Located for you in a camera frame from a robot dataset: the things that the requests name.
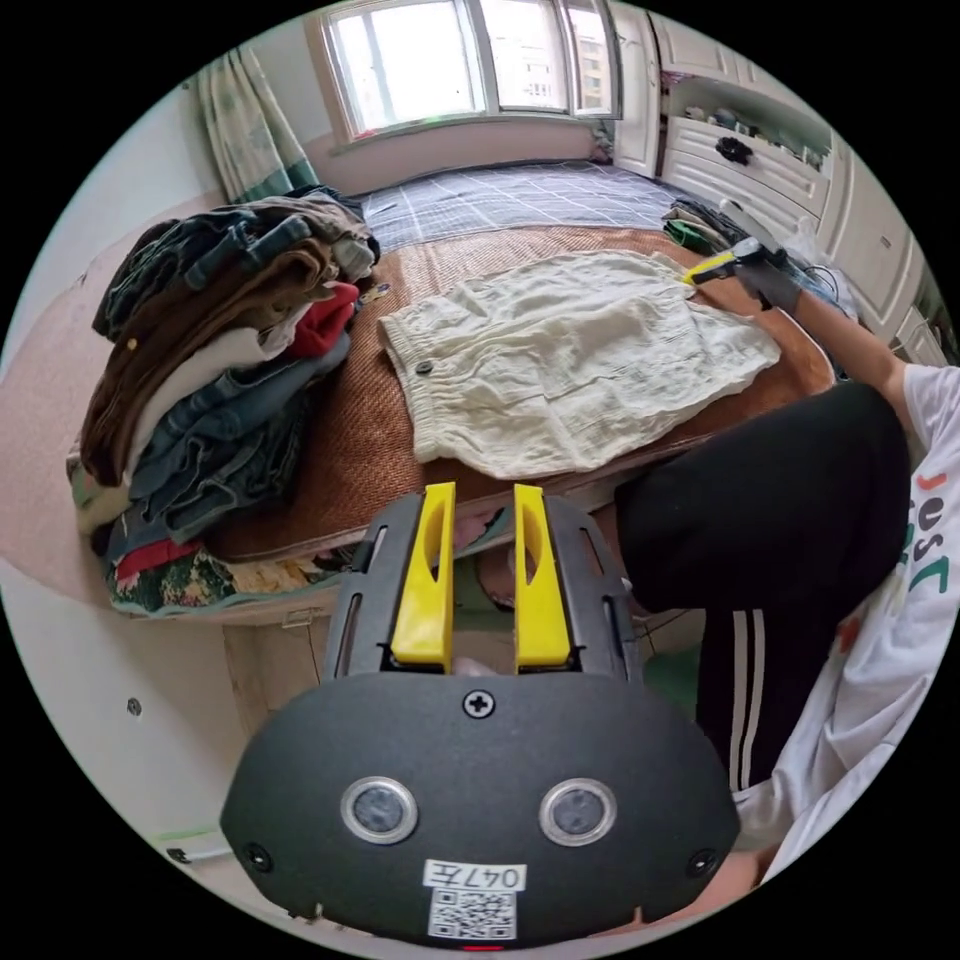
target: white cabinet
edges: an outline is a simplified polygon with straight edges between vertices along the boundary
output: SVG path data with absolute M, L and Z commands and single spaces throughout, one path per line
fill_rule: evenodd
M 613 162 L 624 170 L 653 177 L 660 138 L 660 67 L 646 12 L 611 3 L 620 36 L 623 119 L 617 122 Z
M 828 182 L 813 167 L 778 148 L 738 137 L 753 150 L 746 165 L 724 160 L 718 138 L 729 130 L 696 120 L 671 117 L 667 128 L 662 179 L 714 203 L 729 198 L 783 241 L 808 217 L 818 223 Z
M 801 100 L 792 90 L 785 87 L 762 67 L 758 67 L 753 61 L 740 56 L 739 53 L 734 55 L 734 61 L 737 66 L 737 84 L 744 90 L 769 97 L 771 100 L 793 107 L 800 113 L 817 116 L 806 101 Z
M 916 307 L 907 311 L 897 340 L 903 347 L 903 352 L 913 363 L 922 363 L 930 367 L 944 367 L 947 358 L 937 343 L 937 338 L 924 319 L 923 314 Z
M 753 151 L 748 163 L 739 164 L 725 160 L 717 152 L 721 137 L 733 137 L 745 143 Z M 793 155 L 751 137 L 731 133 L 722 127 L 683 117 L 673 117 L 667 132 L 667 151 L 679 152 L 687 157 L 697 157 L 709 165 L 717 165 L 728 179 L 742 178 L 762 184 L 792 204 L 802 207 L 815 220 L 823 214 L 827 201 L 829 181 L 817 170 L 797 160 Z M 750 184 L 743 189 L 750 189 Z
M 793 91 L 755 63 L 691 27 L 657 13 L 649 13 L 660 45 L 660 66 L 673 73 L 689 73 L 730 83 L 769 97 L 795 110 L 816 116 Z
M 674 73 L 691 73 L 737 83 L 737 58 L 732 50 L 691 27 L 648 13 L 660 45 L 660 66 Z
M 864 322 L 890 343 L 916 299 L 923 257 L 900 211 L 867 165 L 839 138 L 834 144 L 817 242 L 850 281 Z

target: white clothing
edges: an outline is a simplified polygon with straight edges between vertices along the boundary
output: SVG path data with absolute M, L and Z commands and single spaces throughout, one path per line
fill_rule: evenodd
M 746 389 L 780 348 L 690 303 L 682 273 L 662 255 L 569 253 L 383 318 L 417 460 L 501 480 L 587 472 Z
M 908 366 L 926 455 L 914 471 L 900 563 L 863 607 L 849 653 L 824 665 L 771 778 L 734 794 L 744 832 L 782 841 L 765 879 L 819 840 L 900 743 L 960 609 L 960 369 Z
M 258 363 L 280 356 L 293 343 L 297 324 L 312 306 L 312 303 L 308 303 L 295 310 L 266 334 L 258 333 L 253 327 L 228 330 L 184 360 L 160 384 L 143 408 L 130 445 L 123 482 L 127 486 L 132 483 L 137 464 L 150 443 L 153 431 L 177 403 L 208 383 L 213 383 L 226 370 L 255 367 Z

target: window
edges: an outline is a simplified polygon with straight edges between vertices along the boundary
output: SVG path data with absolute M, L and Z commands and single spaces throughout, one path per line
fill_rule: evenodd
M 606 0 L 349 0 L 318 16 L 352 139 L 444 118 L 619 109 Z

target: hand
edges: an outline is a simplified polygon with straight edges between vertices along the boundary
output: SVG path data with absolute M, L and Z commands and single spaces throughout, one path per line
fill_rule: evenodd
M 761 303 L 766 301 L 771 307 L 779 307 L 791 317 L 796 313 L 800 287 L 782 270 L 766 260 L 737 264 L 733 269 L 743 289 L 754 300 Z

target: striped pants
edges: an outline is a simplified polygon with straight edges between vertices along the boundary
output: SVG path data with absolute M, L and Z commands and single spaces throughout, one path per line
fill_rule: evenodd
M 895 566 L 909 501 L 903 428 L 879 393 L 851 382 L 618 489 L 637 602 L 706 613 L 697 722 L 732 790 L 770 777 L 838 624 Z

